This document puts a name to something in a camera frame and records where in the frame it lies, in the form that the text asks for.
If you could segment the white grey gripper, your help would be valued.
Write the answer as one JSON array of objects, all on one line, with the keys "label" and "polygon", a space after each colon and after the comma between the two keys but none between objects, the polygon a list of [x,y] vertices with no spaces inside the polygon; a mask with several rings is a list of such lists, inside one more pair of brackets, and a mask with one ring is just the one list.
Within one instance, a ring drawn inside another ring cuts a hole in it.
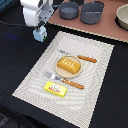
[{"label": "white grey gripper", "polygon": [[54,12],[53,0],[20,0],[27,26],[36,27],[41,21],[46,23]]}]

